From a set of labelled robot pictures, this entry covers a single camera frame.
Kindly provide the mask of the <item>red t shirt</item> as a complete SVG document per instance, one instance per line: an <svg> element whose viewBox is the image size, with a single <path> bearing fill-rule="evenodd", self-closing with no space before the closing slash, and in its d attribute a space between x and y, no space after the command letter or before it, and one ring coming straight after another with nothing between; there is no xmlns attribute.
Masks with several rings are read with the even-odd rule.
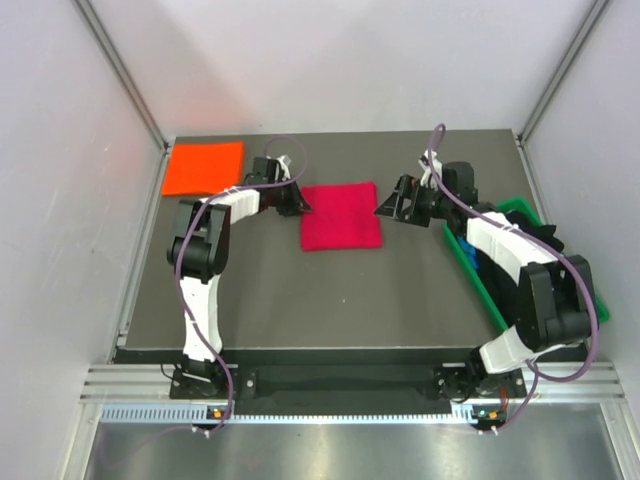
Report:
<svg viewBox="0 0 640 480"><path fill-rule="evenodd" d="M377 249L383 246L374 182L317 185L302 188L312 208L300 224L305 252Z"/></svg>

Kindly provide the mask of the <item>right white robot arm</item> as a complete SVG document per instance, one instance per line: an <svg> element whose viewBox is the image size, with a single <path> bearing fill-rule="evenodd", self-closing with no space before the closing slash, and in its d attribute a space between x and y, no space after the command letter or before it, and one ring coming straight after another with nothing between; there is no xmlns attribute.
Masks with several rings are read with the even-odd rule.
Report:
<svg viewBox="0 0 640 480"><path fill-rule="evenodd" d="M497 338L469 354L469 392L490 395L504 374L598 329L590 265L580 255L563 255L555 226L480 201L467 162L420 162L422 176L401 176L374 213L419 227L444 221L507 323Z"/></svg>

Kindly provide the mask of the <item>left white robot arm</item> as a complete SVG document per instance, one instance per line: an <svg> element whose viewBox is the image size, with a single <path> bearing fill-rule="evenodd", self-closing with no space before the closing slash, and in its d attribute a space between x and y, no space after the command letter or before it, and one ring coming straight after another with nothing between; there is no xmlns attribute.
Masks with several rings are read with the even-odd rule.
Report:
<svg viewBox="0 0 640 480"><path fill-rule="evenodd" d="M216 398L228 392L218 290L229 258L231 227L270 208L283 217L312 211L290 165L287 155L256 157L240 184L179 202L167 248L185 321L181 359L172 377L174 398Z"/></svg>

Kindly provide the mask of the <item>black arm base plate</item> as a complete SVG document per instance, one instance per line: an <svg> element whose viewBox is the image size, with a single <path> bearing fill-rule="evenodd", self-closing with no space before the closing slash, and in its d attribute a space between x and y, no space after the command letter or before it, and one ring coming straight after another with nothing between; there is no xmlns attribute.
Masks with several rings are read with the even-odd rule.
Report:
<svg viewBox="0 0 640 480"><path fill-rule="evenodd" d="M244 415L347 416L447 413L453 403L488 400L504 410L526 395L521 369L495 389L469 392L465 362L471 348L230 348L222 353L228 392ZM176 365L177 349L117 349L124 365Z"/></svg>

